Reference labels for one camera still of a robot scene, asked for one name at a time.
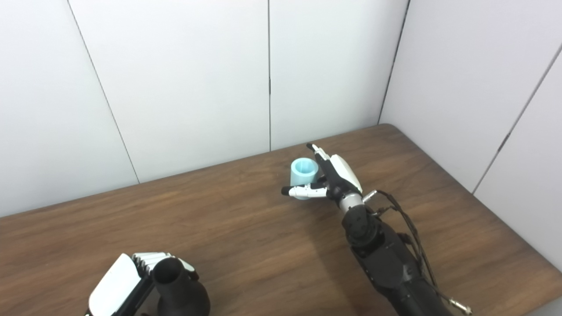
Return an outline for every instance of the wire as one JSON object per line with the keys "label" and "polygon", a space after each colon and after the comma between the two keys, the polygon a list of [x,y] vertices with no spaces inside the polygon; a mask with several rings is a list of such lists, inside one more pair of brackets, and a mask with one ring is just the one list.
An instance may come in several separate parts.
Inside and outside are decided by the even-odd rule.
{"label": "wire", "polygon": [[392,205],[394,206],[394,207],[392,207],[392,209],[398,211],[400,213],[400,215],[402,215],[402,218],[404,218],[404,221],[406,222],[406,225],[408,226],[408,229],[410,230],[410,232],[412,232],[412,236],[414,236],[414,240],[415,240],[416,245],[418,247],[419,255],[423,259],[423,261],[420,262],[420,268],[423,271],[423,264],[425,263],[425,267],[426,267],[427,272],[429,274],[429,278],[431,279],[431,282],[433,283],[433,286],[435,288],[437,288],[437,281],[435,279],[435,275],[433,274],[433,270],[431,268],[431,265],[429,264],[429,260],[427,259],[426,254],[425,254],[425,250],[423,249],[422,241],[420,240],[418,230],[416,229],[416,226],[414,225],[414,222],[412,221],[410,216],[406,212],[404,212],[404,210],[402,210],[402,207],[400,206],[398,201],[396,201],[396,199],[392,195],[390,195],[390,194],[388,194],[384,191],[379,191],[379,190],[377,190],[377,193],[380,193],[380,194],[384,195],[390,201],[390,203],[392,203]]}

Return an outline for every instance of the black bottle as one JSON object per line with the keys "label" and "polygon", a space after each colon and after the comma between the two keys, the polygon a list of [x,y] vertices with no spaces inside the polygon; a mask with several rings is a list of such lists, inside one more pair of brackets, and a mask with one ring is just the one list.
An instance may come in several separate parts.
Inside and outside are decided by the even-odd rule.
{"label": "black bottle", "polygon": [[209,296],[195,276],[177,258],[166,258],[154,267],[159,316],[209,316]]}

